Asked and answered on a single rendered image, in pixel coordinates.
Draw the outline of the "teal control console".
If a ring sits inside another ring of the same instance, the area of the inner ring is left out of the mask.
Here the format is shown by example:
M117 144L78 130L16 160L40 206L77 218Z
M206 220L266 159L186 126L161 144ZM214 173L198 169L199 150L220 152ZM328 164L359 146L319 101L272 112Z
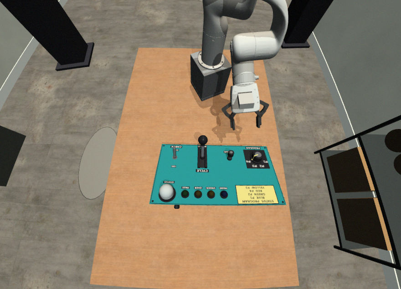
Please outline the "teal control console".
M162 144L149 204L286 205L266 146Z

